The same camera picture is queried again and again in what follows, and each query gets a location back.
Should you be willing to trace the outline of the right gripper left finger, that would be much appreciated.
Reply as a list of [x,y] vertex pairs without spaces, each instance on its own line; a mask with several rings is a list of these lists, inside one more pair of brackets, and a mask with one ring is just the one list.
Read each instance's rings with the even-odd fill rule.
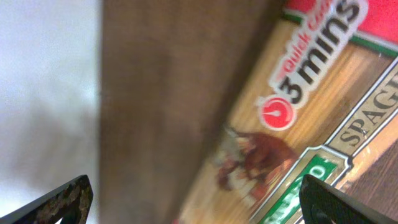
[[68,181],[21,208],[1,217],[1,223],[85,224],[93,201],[87,175]]

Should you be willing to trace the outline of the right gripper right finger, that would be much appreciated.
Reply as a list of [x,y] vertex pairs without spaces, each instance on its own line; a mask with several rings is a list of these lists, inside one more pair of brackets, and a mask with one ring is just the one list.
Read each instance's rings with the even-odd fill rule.
[[310,174],[303,176],[299,200],[305,224],[397,224]]

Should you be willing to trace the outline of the San Remo spaghetti packet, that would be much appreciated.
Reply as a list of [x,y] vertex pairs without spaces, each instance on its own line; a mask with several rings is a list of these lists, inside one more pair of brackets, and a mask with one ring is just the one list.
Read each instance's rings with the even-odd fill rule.
[[177,223],[302,223],[397,140],[397,0],[288,1]]

